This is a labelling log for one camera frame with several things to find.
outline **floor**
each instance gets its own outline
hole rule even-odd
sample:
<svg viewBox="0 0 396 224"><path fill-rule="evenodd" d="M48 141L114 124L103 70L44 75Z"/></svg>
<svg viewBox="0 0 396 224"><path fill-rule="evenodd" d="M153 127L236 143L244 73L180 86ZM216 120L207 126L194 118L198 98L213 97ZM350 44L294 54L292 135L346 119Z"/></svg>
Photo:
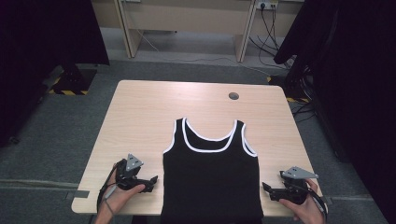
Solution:
<svg viewBox="0 0 396 224"><path fill-rule="evenodd" d="M284 65L274 62L273 56L263 52L259 60L260 50L249 41L245 59L241 63L236 61L233 36L218 34L198 34L189 32L147 31L143 35L136 56L127 57L122 32L120 29L101 28L105 40L107 54L110 60L134 62L163 62L163 63L198 63L225 66L268 67L284 69ZM257 36L252 37L259 45L262 42ZM278 45L283 38L277 38ZM274 43L266 42L270 47Z"/></svg>

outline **table surface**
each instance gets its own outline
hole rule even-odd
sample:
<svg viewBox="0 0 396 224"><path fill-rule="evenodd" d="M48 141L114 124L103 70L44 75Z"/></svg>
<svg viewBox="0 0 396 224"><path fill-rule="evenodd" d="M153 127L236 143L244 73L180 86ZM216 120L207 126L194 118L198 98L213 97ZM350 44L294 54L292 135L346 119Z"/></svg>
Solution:
<svg viewBox="0 0 396 224"><path fill-rule="evenodd" d="M230 99L230 92L236 92L239 98ZM246 138L258 153L260 181L273 188L284 188L280 170L299 166L313 172L279 87L123 80L114 93L78 187L89 191L89 196L75 198L73 211L96 213L99 189L113 164L133 153L145 163L138 178L158 175L159 180L151 193L134 196L120 213L159 215L163 207L163 151L172 142L174 121L180 118L187 118L196 132L208 138L225 136L235 119L244 121ZM292 216L290 210L272 202L262 188L261 201L267 217Z"/></svg>

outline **power strip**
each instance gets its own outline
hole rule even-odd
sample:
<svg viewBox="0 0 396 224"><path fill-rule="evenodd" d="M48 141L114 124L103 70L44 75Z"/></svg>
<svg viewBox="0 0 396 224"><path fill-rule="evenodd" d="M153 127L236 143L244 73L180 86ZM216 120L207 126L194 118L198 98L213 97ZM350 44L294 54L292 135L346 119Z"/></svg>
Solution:
<svg viewBox="0 0 396 224"><path fill-rule="evenodd" d="M259 0L257 1L256 8L262 10L262 4L265 4L264 10L274 10L277 8L277 0Z"/></svg>

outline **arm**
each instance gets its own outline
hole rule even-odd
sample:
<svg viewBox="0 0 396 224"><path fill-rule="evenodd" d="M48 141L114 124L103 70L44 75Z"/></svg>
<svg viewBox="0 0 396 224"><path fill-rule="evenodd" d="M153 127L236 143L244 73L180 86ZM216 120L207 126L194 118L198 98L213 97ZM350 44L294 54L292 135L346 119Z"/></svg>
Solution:
<svg viewBox="0 0 396 224"><path fill-rule="evenodd" d="M314 192L318 192L318 185L311 179L306 179L305 181ZM284 199L279 200L279 202L294 212L294 220L300 219L305 224L325 224L322 213L309 194L306 196L305 202L301 205Z"/></svg>
<svg viewBox="0 0 396 224"><path fill-rule="evenodd" d="M97 214L95 224L108 224L113 218L113 215L116 215L121 208L137 193L142 191L145 188L145 185L138 185L129 190L123 190L119 187L114 189L114 192L104 201L106 195L111 191L113 185L116 182L116 174L113 175L108 180L108 185L111 185L107 188L104 198L100 204L99 212Z"/></svg>

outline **gray carpet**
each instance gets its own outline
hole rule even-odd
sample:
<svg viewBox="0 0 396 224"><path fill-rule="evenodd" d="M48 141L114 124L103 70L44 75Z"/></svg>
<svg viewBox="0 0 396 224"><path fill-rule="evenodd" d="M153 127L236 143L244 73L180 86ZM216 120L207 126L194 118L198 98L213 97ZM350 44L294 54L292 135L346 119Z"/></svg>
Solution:
<svg viewBox="0 0 396 224"><path fill-rule="evenodd" d="M111 66L101 65L97 70L87 95L47 94L20 131L21 141L0 149L0 179L59 183L51 187L0 183L1 223L89 222L90 216L72 212L68 196L82 177L120 80L267 84L265 74L239 66L112 61ZM278 69L265 71L286 74ZM57 74L59 70L54 71L52 78ZM298 104L290 103L290 108L295 106ZM296 120L309 116L298 115ZM334 157L318 120L313 117L297 125L320 176L318 182L323 194L330 203L328 223L387 223L352 165ZM117 217L118 223L130 223L130 220L131 217ZM288 217L266 217L264 223L294 222Z"/></svg>

